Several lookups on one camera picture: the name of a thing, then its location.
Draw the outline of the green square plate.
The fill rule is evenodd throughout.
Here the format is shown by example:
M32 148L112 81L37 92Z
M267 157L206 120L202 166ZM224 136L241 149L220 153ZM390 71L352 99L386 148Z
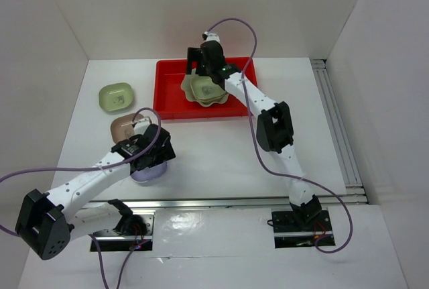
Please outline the green square plate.
M109 84L99 91L99 107L107 113L130 108L134 99L133 89L126 82Z
M226 92L208 76L195 76L190 81L192 94L200 101L222 98Z

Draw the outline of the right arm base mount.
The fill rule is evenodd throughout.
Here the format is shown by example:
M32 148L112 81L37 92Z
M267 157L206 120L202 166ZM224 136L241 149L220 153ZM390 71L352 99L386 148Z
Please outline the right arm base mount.
M334 246L330 216L327 210L311 222L300 225L292 211L273 211L267 224L273 229L275 248Z

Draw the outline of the green scalloped bowl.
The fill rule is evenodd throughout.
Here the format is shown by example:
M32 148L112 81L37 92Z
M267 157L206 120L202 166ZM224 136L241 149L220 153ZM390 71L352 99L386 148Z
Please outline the green scalloped bowl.
M192 71L192 74L185 74L184 75L184 79L183 79L183 81L182 81L182 83L180 85L180 88L184 92L185 98L186 98L187 101L198 103L202 107L210 107L210 106L212 106L214 104L221 104L222 105L222 104L225 104L227 102L227 100L229 98L229 94L227 92L226 92L226 94L222 98L219 98L219 99L215 99L215 100L212 99L211 101L200 101L200 100L198 100L192 94L192 91L191 91L191 88L190 88L190 81L195 76L199 76L199 75L197 75L195 73L195 70Z

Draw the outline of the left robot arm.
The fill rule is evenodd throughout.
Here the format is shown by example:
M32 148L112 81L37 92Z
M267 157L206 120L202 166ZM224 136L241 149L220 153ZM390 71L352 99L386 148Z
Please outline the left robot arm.
M170 133L150 124L142 134L115 144L89 172L45 193L37 189L27 193L15 231L42 260L57 256L70 241L98 231L143 236L147 223L122 200L85 206L115 183L175 157Z

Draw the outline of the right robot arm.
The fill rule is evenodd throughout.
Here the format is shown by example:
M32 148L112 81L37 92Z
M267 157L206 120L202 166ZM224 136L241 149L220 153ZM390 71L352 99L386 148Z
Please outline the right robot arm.
M216 40L187 49L186 74L209 77L215 85L234 96L256 118L253 141L281 165L286 175L292 221L300 230L309 229L322 208L304 173L294 149L294 128L288 104L267 97L237 65L228 63Z

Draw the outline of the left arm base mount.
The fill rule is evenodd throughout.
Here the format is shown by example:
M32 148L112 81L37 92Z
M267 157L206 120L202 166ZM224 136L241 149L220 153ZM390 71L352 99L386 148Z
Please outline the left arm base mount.
M124 234L114 230L102 230L95 233L102 252L126 252L135 248L136 251L151 251L153 249L154 212L142 211L141 221L128 226Z

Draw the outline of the purple square plate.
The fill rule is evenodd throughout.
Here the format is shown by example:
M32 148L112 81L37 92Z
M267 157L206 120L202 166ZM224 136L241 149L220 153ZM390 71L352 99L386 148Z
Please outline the purple square plate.
M144 168L140 171L135 171L131 174L131 179L140 185L153 182L154 180L162 177L168 170L168 163L163 162L151 168Z

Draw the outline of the pink square plate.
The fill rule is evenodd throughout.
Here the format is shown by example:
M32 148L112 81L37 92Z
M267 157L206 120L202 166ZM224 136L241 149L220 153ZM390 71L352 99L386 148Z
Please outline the pink square plate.
M143 129L134 129L132 126L134 121L137 121L142 117L144 117L142 114L136 115L135 113L130 113L128 115L116 118L111 123L111 136L113 143L118 143L125 139L129 139L130 137L137 134L143 134L147 127L144 127Z

